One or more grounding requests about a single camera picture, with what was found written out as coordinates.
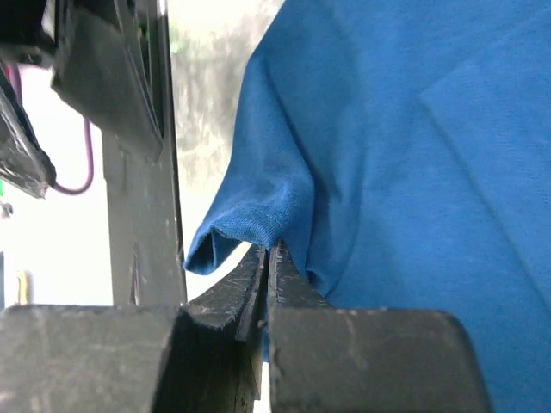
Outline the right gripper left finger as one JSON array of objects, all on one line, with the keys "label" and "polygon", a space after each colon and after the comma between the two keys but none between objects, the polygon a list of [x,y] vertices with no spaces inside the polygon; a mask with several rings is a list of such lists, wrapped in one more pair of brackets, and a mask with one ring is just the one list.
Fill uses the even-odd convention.
[{"label": "right gripper left finger", "polygon": [[175,306],[13,306],[1,315],[4,412],[250,412],[262,383],[267,252],[249,248]]}]

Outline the blue printed t-shirt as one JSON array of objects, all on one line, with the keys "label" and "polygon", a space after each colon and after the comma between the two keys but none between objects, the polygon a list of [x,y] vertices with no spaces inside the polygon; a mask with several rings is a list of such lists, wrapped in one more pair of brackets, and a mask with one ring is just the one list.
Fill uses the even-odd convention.
[{"label": "blue printed t-shirt", "polygon": [[286,1],[185,268],[278,241],[334,305],[456,315],[495,410],[549,411],[549,2]]}]

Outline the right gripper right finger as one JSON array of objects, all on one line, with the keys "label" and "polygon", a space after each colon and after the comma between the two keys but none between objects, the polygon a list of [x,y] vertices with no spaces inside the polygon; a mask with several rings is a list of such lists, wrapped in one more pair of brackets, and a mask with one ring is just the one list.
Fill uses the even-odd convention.
[{"label": "right gripper right finger", "polygon": [[275,412],[489,412],[473,345],[452,315],[339,309],[269,259],[269,390]]}]

